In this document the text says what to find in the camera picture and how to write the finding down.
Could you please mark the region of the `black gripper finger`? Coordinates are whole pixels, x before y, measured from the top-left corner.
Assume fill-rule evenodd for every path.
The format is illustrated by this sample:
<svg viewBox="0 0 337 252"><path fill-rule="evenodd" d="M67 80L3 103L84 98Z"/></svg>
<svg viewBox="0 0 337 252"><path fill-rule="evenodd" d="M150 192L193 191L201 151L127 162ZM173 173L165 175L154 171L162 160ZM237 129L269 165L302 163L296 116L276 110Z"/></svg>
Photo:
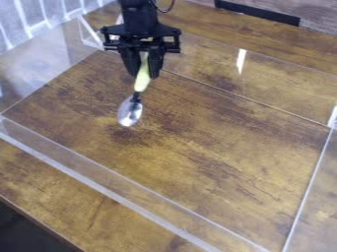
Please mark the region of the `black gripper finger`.
<svg viewBox="0 0 337 252"><path fill-rule="evenodd" d="M159 72L163 65L165 58L165 48L158 46L151 46L149 49L147 64L149 64L149 75L151 79L159 77Z"/></svg>
<svg viewBox="0 0 337 252"><path fill-rule="evenodd" d="M119 48L119 54L126 65L127 72L133 77L135 77L141 66L141 56L138 50L133 47L122 46Z"/></svg>

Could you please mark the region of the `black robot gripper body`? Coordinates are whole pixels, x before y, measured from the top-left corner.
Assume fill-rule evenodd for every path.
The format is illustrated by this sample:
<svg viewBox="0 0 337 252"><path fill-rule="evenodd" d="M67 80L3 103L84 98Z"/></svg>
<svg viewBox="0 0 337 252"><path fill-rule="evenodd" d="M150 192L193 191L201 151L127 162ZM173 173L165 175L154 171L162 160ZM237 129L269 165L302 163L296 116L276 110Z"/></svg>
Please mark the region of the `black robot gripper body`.
<svg viewBox="0 0 337 252"><path fill-rule="evenodd" d="M118 0L122 9L123 23L100 28L104 37L103 45L110 50L135 48L146 51L158 46L163 52L181 52L182 34L178 28L163 25L158 13L167 13L157 6L155 0Z"/></svg>

